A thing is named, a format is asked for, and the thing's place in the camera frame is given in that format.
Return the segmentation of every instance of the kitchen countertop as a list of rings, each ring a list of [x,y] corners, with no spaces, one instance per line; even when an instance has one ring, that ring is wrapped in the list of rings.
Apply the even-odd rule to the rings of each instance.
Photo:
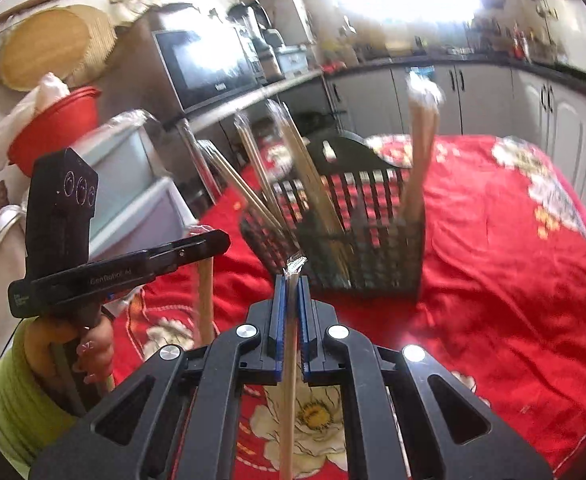
[[[289,88],[293,88],[294,86],[311,81],[311,79],[315,79],[321,75],[322,71],[320,69],[310,70],[306,74],[271,83],[270,85],[263,86],[262,88],[258,88],[256,90],[251,90],[246,94],[235,97],[230,101],[222,103],[221,105],[216,106],[215,108],[212,108],[211,110],[208,110],[194,118],[187,118],[187,120],[189,121],[189,125],[191,126],[193,133],[197,134],[209,126],[212,126],[213,124],[226,119],[227,117],[230,117],[231,115],[241,110],[245,110],[251,105],[259,103],[260,101],[268,99],[269,97],[273,97],[274,95],[288,90]]]
[[[380,68],[393,68],[399,66],[430,66],[437,64],[491,64],[496,66],[506,66],[522,70],[546,78],[549,81],[556,82],[567,88],[586,96],[586,73],[569,66],[559,66],[554,68],[550,65],[540,63],[527,63],[514,59],[509,56],[489,55],[489,54],[469,54],[466,56],[449,56],[449,55],[426,55],[426,56],[407,56],[407,57],[387,57],[375,59],[340,70],[326,78],[336,79],[345,75],[369,72]]]

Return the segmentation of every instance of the yellow flower center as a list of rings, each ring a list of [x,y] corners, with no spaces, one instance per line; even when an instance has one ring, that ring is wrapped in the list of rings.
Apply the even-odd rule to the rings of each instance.
[[[324,430],[333,421],[331,412],[321,400],[305,404],[297,414],[297,418],[310,430]]]

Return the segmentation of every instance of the camera lens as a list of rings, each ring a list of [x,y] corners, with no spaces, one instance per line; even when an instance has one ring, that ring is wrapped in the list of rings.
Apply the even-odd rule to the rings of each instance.
[[[89,188],[88,201],[89,201],[89,207],[93,207],[93,204],[96,201],[96,188],[93,186],[91,186]]]
[[[84,205],[84,202],[86,202],[87,191],[86,178],[81,177],[80,180],[78,180],[78,189],[76,190],[76,200],[80,205]]]
[[[69,171],[67,176],[64,178],[64,194],[71,196],[73,194],[73,188],[76,186],[76,178],[73,175],[73,171]]]

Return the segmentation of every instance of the basket handle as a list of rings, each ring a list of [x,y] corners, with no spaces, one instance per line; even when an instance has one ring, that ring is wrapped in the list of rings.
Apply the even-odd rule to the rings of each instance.
[[[331,155],[334,156],[327,156],[327,147],[330,147],[333,152]],[[396,166],[380,158],[364,143],[362,137],[351,132],[313,139],[308,143],[307,150],[321,175],[404,169],[403,166]]]

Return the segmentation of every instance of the fingernail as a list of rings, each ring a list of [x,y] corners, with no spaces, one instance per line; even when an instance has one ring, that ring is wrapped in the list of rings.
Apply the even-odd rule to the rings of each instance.
[[[93,341],[87,341],[86,343],[82,343],[78,345],[76,352],[78,355],[84,354],[86,351],[92,350],[96,344]]]

